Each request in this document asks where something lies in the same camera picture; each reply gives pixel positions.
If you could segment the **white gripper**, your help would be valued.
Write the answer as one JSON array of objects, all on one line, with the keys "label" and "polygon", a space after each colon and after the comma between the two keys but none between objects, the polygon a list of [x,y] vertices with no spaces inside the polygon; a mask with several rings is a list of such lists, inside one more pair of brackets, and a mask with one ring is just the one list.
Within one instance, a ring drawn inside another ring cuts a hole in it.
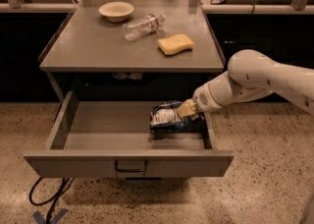
[{"label": "white gripper", "polygon": [[193,98],[187,99],[177,109],[181,118],[209,113],[234,102],[242,102],[249,95],[249,89],[235,82],[228,72],[198,87]]}]

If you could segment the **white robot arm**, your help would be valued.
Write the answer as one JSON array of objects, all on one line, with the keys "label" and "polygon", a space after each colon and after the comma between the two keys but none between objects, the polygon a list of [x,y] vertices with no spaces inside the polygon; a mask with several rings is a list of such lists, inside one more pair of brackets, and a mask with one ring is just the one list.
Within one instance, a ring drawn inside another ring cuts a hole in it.
[{"label": "white robot arm", "polygon": [[197,88],[178,114],[182,118],[210,113],[272,93],[314,115],[314,70],[278,63],[256,50],[240,50],[229,60],[228,69]]}]

